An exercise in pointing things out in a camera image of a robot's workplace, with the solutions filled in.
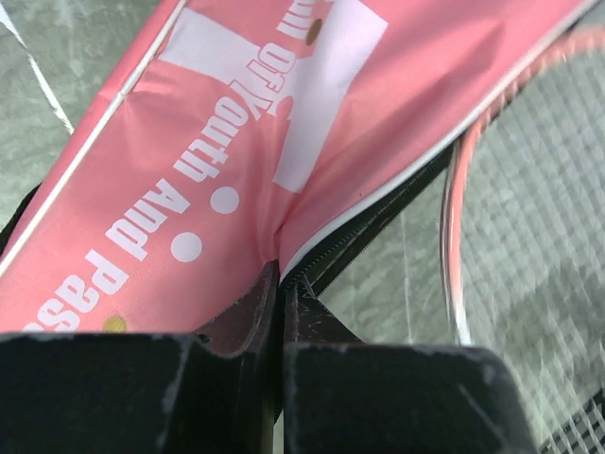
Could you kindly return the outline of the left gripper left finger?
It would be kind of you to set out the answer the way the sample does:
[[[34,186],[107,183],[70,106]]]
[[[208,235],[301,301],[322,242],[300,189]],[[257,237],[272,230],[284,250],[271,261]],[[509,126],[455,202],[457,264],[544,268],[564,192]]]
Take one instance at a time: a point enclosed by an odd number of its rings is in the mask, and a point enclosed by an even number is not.
[[[269,453],[279,267],[193,334],[1,338],[5,453]]]

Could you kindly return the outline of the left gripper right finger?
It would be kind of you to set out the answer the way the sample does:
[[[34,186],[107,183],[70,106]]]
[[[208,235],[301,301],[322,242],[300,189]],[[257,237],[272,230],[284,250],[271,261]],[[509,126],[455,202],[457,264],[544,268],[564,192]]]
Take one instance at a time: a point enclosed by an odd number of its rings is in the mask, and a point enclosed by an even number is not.
[[[514,380],[493,352],[357,338],[306,280],[285,297],[288,453],[533,453]]]

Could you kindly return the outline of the pink racket cover bag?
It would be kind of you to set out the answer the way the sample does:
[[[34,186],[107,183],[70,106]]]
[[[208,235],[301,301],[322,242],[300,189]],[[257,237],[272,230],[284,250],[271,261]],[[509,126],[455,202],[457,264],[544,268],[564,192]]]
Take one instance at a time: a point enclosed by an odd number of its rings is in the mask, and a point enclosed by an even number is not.
[[[587,8],[161,2],[9,239],[2,330],[196,330],[407,182]]]

